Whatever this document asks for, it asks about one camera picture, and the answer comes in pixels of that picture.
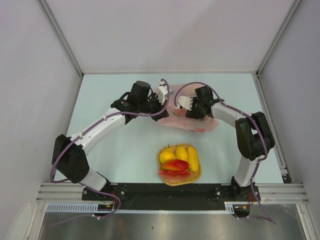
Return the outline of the yellow fake mango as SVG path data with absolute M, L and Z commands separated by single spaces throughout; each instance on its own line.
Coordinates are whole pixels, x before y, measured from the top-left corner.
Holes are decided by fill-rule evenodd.
M 185 162 L 188 161 L 188 152 L 183 145 L 180 145 L 175 149 L 175 156 L 179 160 L 182 160 Z

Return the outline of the woven bamboo tray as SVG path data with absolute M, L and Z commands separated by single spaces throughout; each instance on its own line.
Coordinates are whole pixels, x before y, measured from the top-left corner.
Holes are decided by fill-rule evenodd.
M 181 186 L 199 180 L 202 166 L 197 150 L 190 144 L 168 145 L 157 154 L 158 176 L 168 186 Z

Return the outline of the fake watermelon slice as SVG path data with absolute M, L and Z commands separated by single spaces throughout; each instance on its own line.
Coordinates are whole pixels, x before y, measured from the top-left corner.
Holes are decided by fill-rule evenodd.
M 158 176 L 164 181 L 168 182 L 182 182 L 186 180 L 190 175 L 191 171 L 169 171 L 169 170 L 159 170 Z

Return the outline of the pink plastic bag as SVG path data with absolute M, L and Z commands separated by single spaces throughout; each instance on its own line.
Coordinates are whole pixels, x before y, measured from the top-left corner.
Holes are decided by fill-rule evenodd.
M 174 95 L 170 96 L 169 104 L 167 106 L 167 112 L 169 117 L 162 118 L 156 123 L 172 128 L 179 128 L 196 133 L 203 133 L 205 131 L 213 131 L 219 122 L 215 118 L 205 116 L 203 119 L 192 119 L 185 117 L 187 110 L 185 108 L 178 109 L 174 104 L 174 97 L 183 84 L 175 84 L 170 87 L 173 89 Z

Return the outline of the yellow fake pear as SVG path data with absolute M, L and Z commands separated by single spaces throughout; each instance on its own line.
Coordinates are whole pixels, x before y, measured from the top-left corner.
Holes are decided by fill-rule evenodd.
M 175 160 L 175 148 L 168 146 L 159 153 L 158 160 L 161 164 L 164 164 L 168 161 Z

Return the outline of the fake yellow banana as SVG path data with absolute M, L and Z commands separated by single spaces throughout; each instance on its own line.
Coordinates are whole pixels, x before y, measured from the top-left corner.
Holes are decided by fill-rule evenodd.
M 197 150 L 194 147 L 189 146 L 187 149 L 187 157 L 189 169 L 194 173 L 197 172 L 199 169 L 199 157 Z

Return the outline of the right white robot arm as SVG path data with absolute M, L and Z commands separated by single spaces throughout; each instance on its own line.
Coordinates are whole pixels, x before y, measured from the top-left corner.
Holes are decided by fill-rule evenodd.
M 263 112 L 248 114 L 224 102 L 208 85 L 194 90 L 195 97 L 180 96 L 177 106 L 187 110 L 190 119 L 215 118 L 225 122 L 236 131 L 237 147 L 241 154 L 235 175 L 231 178 L 229 192 L 242 201 L 248 194 L 255 194 L 255 176 L 260 163 L 268 157 L 275 140 Z

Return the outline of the red-orange fake mango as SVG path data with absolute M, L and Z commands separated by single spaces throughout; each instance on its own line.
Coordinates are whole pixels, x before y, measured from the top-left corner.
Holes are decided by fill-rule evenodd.
M 169 160 L 165 162 L 162 167 L 164 170 L 167 170 L 167 171 L 181 172 L 181 171 L 187 170 L 189 167 L 189 164 L 187 161 L 174 159 L 174 160 Z

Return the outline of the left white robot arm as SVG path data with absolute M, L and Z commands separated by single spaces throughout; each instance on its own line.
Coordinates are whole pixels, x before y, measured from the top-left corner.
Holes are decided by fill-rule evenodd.
M 81 184 L 93 191 L 100 200 L 110 196 L 109 181 L 91 169 L 88 155 L 107 135 L 125 126 L 136 117 L 150 117 L 154 121 L 168 117 L 167 106 L 173 90 L 165 79 L 160 80 L 156 90 L 144 81 L 136 81 L 130 91 L 115 100 L 110 108 L 94 123 L 71 136 L 59 135 L 54 143 L 50 181 L 56 171 L 66 181 Z

